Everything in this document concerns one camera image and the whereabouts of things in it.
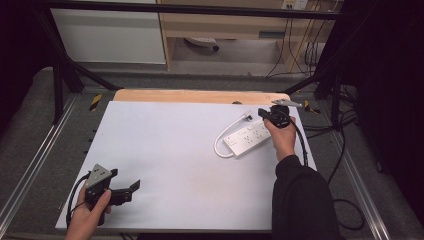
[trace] aluminum rail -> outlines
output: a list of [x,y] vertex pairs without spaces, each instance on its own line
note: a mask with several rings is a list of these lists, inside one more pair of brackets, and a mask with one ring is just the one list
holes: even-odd
[[18,185],[15,190],[10,195],[7,203],[4,205],[3,209],[0,212],[0,239],[3,238],[3,235],[6,233],[7,228],[12,222],[13,217],[18,211],[20,205],[25,199],[26,194],[28,193],[32,183],[37,177],[38,172],[43,166],[44,161],[50,153],[50,150],[53,148],[53,145],[61,133],[63,127],[65,126],[66,121],[72,113],[74,104],[78,99],[78,94],[73,94],[68,98],[68,101],[64,107],[64,114],[62,118],[56,125],[53,125],[29,164],[24,175],[21,177]]
[[[330,111],[327,108],[326,104],[319,102],[319,105],[321,111],[324,113],[326,121],[331,124],[331,119],[329,115]],[[341,133],[333,131],[332,135],[337,144],[338,150],[341,153],[343,145]],[[359,204],[361,205],[362,211],[364,212],[364,215],[367,218],[368,225],[370,226],[374,238],[377,240],[391,239],[389,232],[386,229],[386,225],[381,219],[380,213],[378,212],[378,209],[374,204],[374,201],[372,200],[372,197],[368,192],[368,189],[365,186],[365,183],[362,180],[362,177],[359,171],[357,170],[355,163],[347,149],[344,152],[342,161],[343,167],[346,171],[347,176],[349,177],[349,180],[352,184],[352,188],[355,191]]]

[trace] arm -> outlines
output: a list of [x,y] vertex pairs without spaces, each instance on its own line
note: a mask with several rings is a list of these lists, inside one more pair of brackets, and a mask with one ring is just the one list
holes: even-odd
[[278,129],[267,120],[265,126],[279,160],[272,200],[273,239],[343,239],[327,183],[294,154],[294,126]]

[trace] hand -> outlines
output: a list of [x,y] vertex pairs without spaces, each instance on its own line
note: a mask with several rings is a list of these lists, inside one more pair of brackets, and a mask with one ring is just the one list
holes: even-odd
[[[296,122],[294,117],[290,117],[293,122]],[[274,148],[277,150],[277,160],[281,161],[285,157],[294,155],[294,144],[296,141],[296,129],[293,124],[285,128],[277,128],[268,119],[264,120],[264,125],[271,133]]]
[[81,204],[84,202],[85,198],[85,186],[83,186],[79,192],[77,204],[75,206],[81,205],[74,210],[65,240],[90,239],[97,228],[103,211],[106,213],[111,212],[111,208],[108,206],[110,196],[111,191],[105,191],[96,206],[90,211],[90,206],[87,203]]

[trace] wooden edge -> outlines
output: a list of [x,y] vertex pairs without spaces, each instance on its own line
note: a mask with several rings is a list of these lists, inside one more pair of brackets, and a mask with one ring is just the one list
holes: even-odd
[[284,93],[263,92],[121,89],[116,92],[113,101],[226,104],[238,101],[242,104],[261,105],[272,104],[271,101],[277,99],[290,99],[290,97]]

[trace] gray plastic part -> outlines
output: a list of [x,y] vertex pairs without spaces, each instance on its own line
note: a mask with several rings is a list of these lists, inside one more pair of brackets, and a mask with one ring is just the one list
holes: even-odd
[[295,102],[292,102],[292,101],[287,100],[287,99],[274,100],[274,101],[272,101],[272,103],[280,105],[280,106],[302,107],[302,104],[295,103]]
[[99,164],[96,164],[94,165],[93,171],[90,173],[90,177],[85,183],[85,187],[90,188],[110,176],[112,176],[112,173],[109,170]]

